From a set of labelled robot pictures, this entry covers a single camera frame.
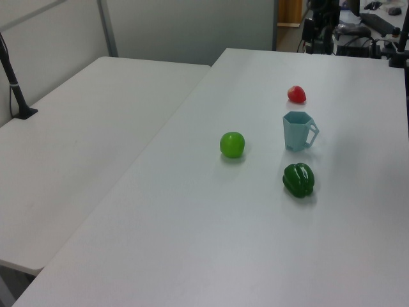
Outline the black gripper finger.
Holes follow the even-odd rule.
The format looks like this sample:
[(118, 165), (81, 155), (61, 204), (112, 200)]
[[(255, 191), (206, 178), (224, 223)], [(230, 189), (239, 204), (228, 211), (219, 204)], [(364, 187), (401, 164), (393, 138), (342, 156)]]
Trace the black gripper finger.
[(303, 41), (314, 41), (315, 40), (315, 22), (313, 19), (305, 19), (304, 27), (302, 31)]
[(322, 31), (323, 53), (333, 53), (332, 33), (334, 28), (332, 26), (325, 26)]

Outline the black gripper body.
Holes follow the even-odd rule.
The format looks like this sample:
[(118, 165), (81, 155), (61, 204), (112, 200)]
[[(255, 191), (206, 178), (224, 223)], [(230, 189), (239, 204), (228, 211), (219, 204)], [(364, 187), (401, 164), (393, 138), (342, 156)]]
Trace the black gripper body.
[(316, 28), (335, 27), (339, 24), (339, 1), (311, 0), (311, 10)]

